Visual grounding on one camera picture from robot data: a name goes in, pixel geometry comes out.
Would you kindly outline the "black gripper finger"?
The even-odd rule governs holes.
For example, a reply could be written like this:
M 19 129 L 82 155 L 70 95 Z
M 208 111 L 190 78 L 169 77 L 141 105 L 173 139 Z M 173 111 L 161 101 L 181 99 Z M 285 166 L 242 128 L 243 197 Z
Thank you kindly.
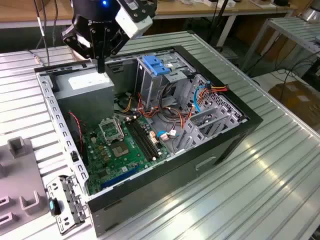
M 98 73 L 101 73 L 101 51 L 95 39 L 96 30 L 88 24 L 70 25 L 62 33 L 63 42 L 85 59 L 90 59 Z
M 128 40 L 129 36 L 121 27 L 105 28 L 101 52 L 101 73 L 105 72 L 105 59 L 116 55 Z

